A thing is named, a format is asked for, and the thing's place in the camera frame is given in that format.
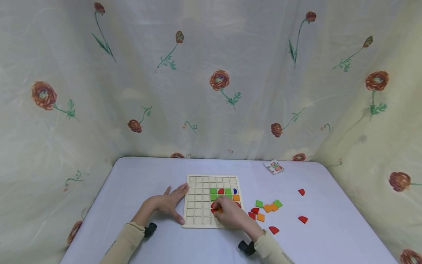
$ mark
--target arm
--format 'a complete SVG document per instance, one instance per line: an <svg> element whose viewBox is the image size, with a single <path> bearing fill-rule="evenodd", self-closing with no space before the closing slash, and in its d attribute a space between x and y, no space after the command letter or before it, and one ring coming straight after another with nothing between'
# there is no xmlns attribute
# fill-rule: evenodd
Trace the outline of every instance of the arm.
<svg viewBox="0 0 422 264"><path fill-rule="evenodd" d="M176 212L175 207L185 196L189 186L185 183L172 193L170 189L171 186L167 188L164 195L152 196L143 202L131 222L124 225L100 264L127 264L144 237L144 226L156 210L171 215L178 223L184 224L183 218Z"/></svg>
<svg viewBox="0 0 422 264"><path fill-rule="evenodd" d="M268 264L294 264L280 248L271 234L263 230L256 221L250 218L232 199L221 196L217 198L214 209L222 208L223 212L215 212L227 226L242 229L254 242L258 255Z"/></svg>

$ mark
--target curtain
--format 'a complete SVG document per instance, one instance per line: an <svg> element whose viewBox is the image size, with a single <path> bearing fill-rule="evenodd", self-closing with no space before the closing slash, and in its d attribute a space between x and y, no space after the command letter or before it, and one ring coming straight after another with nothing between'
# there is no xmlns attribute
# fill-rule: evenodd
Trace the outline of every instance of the curtain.
<svg viewBox="0 0 422 264"><path fill-rule="evenodd" d="M416 0L0 3L0 262L58 263L122 156L318 161L422 263Z"/></svg>

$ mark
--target small card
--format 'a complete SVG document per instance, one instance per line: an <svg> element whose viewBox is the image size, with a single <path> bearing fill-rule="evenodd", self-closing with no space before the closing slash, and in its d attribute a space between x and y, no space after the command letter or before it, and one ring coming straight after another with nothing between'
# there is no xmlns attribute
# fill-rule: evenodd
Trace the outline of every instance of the small card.
<svg viewBox="0 0 422 264"><path fill-rule="evenodd" d="M264 163L264 166L267 167L267 169L272 174L277 174L284 170L284 168L280 165L280 163L277 160L272 160L268 163Z"/></svg>

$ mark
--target green square tile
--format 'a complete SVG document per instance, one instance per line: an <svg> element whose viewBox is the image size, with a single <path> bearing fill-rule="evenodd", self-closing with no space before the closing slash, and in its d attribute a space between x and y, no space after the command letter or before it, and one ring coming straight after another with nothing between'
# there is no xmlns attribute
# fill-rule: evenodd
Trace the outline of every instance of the green square tile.
<svg viewBox="0 0 422 264"><path fill-rule="evenodd" d="M256 206L256 207L259 207L259 208L263 208L263 207L264 207L264 203L263 203L263 202L261 202L260 200L257 200L257 201L255 202L255 206Z"/></svg>
<svg viewBox="0 0 422 264"><path fill-rule="evenodd" d="M275 201L274 201L274 204L275 204L278 208L280 208L280 207L282 207L282 206L283 206L283 204L282 204L279 200L275 200Z"/></svg>

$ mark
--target flower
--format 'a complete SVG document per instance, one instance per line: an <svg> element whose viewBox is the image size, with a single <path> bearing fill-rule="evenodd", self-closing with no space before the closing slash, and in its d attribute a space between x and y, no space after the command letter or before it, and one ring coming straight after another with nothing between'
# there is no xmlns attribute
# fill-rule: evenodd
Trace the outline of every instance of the flower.
<svg viewBox="0 0 422 264"><path fill-rule="evenodd" d="M422 264L422 256L411 249L405 249L400 255L400 261L402 264Z"/></svg>
<svg viewBox="0 0 422 264"><path fill-rule="evenodd" d="M315 14L312 11L309 11L308 13L306 13L306 21L308 21L308 24L310 24L311 22L314 22L315 19L317 19L317 14Z"/></svg>
<svg viewBox="0 0 422 264"><path fill-rule="evenodd" d="M78 222L76 222L73 225L72 231L70 232L69 236L68 236L68 244L72 243L73 239L76 236L76 233L78 232L79 228L82 225L82 220L79 220Z"/></svg>
<svg viewBox="0 0 422 264"><path fill-rule="evenodd" d="M283 129L281 128L281 125L278 123L271 124L271 133L276 136L276 138L279 138L281 134L283 133Z"/></svg>
<svg viewBox="0 0 422 264"><path fill-rule="evenodd" d="M292 161L305 161L306 155L304 153L298 153L293 156Z"/></svg>
<svg viewBox="0 0 422 264"><path fill-rule="evenodd" d="M184 35L179 30L178 32L176 32L176 43L183 43L183 40L184 40Z"/></svg>
<svg viewBox="0 0 422 264"><path fill-rule="evenodd" d="M170 158L184 158L184 156L179 152L174 152L173 154L171 154Z"/></svg>
<svg viewBox="0 0 422 264"><path fill-rule="evenodd" d="M402 191L409 188L411 184L410 176L404 172L392 172L390 174L390 179L388 180L390 185L396 192L401 193Z"/></svg>
<svg viewBox="0 0 422 264"><path fill-rule="evenodd" d="M32 98L37 106L45 110L53 110L57 94L46 82L35 82L32 86Z"/></svg>
<svg viewBox="0 0 422 264"><path fill-rule="evenodd" d="M98 13L100 13L100 14L105 14L106 13L106 10L104 9L104 6L103 5L101 5L100 3L98 3L98 2L95 2L94 3L94 8L95 8L95 10L97 10L97 12Z"/></svg>
<svg viewBox="0 0 422 264"><path fill-rule="evenodd" d="M138 133L142 132L142 126L141 126L141 124L137 120L135 120L135 119L130 120L127 123L127 125L129 126L129 128L133 132L138 132Z"/></svg>
<svg viewBox="0 0 422 264"><path fill-rule="evenodd" d="M210 77L210 85L216 91L227 87L230 84L230 77L226 71L218 70Z"/></svg>
<svg viewBox="0 0 422 264"><path fill-rule="evenodd" d="M363 48L368 48L373 42L373 37L369 36L366 40L365 43L363 44Z"/></svg>
<svg viewBox="0 0 422 264"><path fill-rule="evenodd" d="M387 86L389 79L386 71L376 71L366 78L366 88L370 91L382 91Z"/></svg>

